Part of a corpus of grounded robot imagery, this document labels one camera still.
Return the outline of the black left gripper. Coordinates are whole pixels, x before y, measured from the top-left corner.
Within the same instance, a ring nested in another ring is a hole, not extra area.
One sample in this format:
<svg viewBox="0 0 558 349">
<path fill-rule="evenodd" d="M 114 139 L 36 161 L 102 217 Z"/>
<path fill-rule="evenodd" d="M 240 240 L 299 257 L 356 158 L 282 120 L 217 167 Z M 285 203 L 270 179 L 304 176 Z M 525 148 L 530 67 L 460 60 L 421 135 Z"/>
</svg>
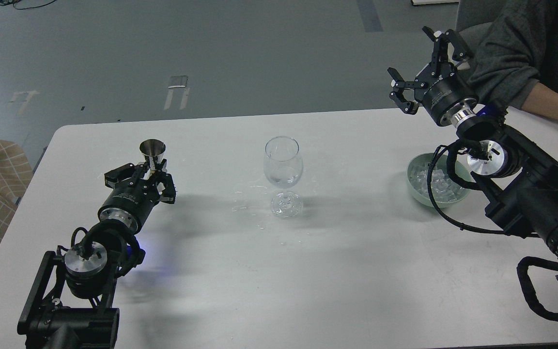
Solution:
<svg viewBox="0 0 558 349">
<path fill-rule="evenodd" d="M 159 203 L 175 204 L 177 190 L 167 172 L 168 161 L 162 160 L 151 172 L 151 185 L 137 185 L 146 174 L 146 164 L 128 163 L 104 174 L 107 188 L 113 189 L 99 209 L 99 221 L 117 220 L 137 234 Z M 126 186 L 117 187 L 118 183 Z"/>
</svg>

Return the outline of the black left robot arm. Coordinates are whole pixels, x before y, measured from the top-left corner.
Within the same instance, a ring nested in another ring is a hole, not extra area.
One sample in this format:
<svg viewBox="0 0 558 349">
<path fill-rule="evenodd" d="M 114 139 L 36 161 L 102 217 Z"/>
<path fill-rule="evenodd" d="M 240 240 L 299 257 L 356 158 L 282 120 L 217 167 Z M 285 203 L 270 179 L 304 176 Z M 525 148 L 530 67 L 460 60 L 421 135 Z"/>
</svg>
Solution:
<svg viewBox="0 0 558 349">
<path fill-rule="evenodd" d="M 115 347 L 117 281 L 145 259 L 137 234 L 153 208 L 176 201 L 167 163 L 147 156 L 107 172 L 111 193 L 98 210 L 98 222 L 76 228 L 69 247 L 45 252 L 17 323 L 27 349 Z"/>
</svg>

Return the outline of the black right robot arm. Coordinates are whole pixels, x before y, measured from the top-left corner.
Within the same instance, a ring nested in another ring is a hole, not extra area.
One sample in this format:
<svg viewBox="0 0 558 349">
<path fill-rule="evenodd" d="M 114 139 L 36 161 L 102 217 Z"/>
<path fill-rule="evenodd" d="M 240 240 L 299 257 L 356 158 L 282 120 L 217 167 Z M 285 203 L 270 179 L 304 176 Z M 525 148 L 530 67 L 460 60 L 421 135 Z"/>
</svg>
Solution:
<svg viewBox="0 0 558 349">
<path fill-rule="evenodd" d="M 498 102 L 478 112 L 478 95 L 458 74 L 460 63 L 472 57 L 467 42 L 456 31 L 434 32 L 423 27 L 433 42 L 431 60 L 412 81 L 395 68 L 389 98 L 404 113 L 414 115 L 423 106 L 439 127 L 452 125 L 458 139 L 434 151 L 426 172 L 428 199 L 441 212 L 432 190 L 432 176 L 441 157 L 447 157 L 447 173 L 456 185 L 481 191 L 487 197 L 485 216 L 498 230 L 478 228 L 441 217 L 471 232 L 521 238 L 540 237 L 556 261 L 527 256 L 516 271 L 524 299 L 538 316 L 558 323 L 558 312 L 548 311 L 538 300 L 529 267 L 556 271 L 558 281 L 558 161 L 521 132 L 505 123 L 507 110 Z"/>
</svg>

